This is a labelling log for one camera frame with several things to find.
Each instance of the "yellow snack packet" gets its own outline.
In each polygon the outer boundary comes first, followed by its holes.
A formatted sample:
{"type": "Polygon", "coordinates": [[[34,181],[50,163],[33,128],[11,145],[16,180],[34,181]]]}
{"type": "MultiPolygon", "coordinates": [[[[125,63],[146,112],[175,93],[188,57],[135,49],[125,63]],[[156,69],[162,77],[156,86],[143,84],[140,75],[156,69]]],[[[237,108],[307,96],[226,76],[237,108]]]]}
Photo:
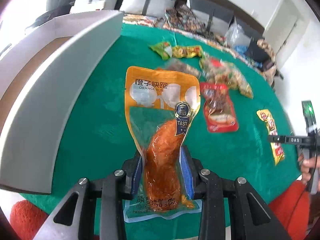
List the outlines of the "yellow snack packet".
{"type": "MultiPolygon", "coordinates": [[[[258,110],[257,115],[260,120],[266,122],[266,126],[268,129],[269,135],[278,135],[275,120],[272,118],[272,115],[268,109],[258,110]]],[[[275,160],[275,165],[279,163],[279,161],[284,159],[284,151],[281,147],[280,143],[270,143],[273,158],[275,160]]]]}
{"type": "Polygon", "coordinates": [[[172,47],[172,57],[175,58],[193,58],[195,56],[202,57],[203,50],[200,45],[196,46],[174,46],[172,47]]]}

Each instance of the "pile of snacks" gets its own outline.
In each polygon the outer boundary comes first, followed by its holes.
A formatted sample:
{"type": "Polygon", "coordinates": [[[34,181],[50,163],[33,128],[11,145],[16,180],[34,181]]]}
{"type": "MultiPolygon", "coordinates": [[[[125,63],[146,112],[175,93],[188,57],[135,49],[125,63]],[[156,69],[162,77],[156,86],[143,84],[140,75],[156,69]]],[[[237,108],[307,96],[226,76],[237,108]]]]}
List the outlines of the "pile of snacks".
{"type": "Polygon", "coordinates": [[[253,98],[249,83],[233,63],[219,61],[204,53],[199,64],[208,83],[225,84],[228,88],[238,89],[242,95],[253,98]]]}
{"type": "Polygon", "coordinates": [[[232,132],[239,128],[236,113],[226,85],[200,83],[205,98],[204,118],[209,132],[232,132]]]}

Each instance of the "door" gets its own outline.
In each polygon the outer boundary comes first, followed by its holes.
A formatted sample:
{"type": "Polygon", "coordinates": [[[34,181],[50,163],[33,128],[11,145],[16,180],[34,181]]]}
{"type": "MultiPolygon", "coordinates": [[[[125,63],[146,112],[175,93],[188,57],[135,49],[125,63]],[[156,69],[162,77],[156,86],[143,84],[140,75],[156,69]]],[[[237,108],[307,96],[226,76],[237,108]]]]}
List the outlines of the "door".
{"type": "Polygon", "coordinates": [[[299,17],[300,13],[295,4],[291,0],[283,0],[270,27],[264,33],[275,53],[285,45],[299,17]]]}

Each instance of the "blue gripper pad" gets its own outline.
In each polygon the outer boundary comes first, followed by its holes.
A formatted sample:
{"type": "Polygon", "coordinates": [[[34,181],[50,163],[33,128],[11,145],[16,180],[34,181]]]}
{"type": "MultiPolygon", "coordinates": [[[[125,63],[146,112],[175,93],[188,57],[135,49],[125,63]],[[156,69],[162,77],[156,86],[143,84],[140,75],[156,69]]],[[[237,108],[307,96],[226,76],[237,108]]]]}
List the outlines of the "blue gripper pad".
{"type": "Polygon", "coordinates": [[[132,177],[132,181],[131,181],[131,194],[133,196],[135,196],[136,193],[138,192],[141,175],[142,175],[142,157],[140,156],[137,167],[132,177]]]}
{"type": "Polygon", "coordinates": [[[193,190],[193,179],[191,175],[191,170],[189,168],[186,153],[183,147],[180,147],[180,156],[179,156],[181,173],[184,180],[184,186],[186,188],[186,193],[190,199],[193,199],[194,190],[193,190]]]}

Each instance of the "chicken breast package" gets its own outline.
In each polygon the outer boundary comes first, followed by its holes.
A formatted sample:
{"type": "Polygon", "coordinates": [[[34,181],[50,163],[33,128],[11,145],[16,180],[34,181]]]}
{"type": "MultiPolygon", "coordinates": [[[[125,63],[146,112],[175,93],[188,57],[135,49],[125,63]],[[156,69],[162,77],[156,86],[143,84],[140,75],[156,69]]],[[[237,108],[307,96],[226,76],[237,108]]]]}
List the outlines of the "chicken breast package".
{"type": "Polygon", "coordinates": [[[124,92],[125,118],[143,159],[138,193],[125,202],[124,220],[172,219],[201,212],[201,201],[186,194],[180,146],[200,108],[195,76],[131,66],[124,92]]]}

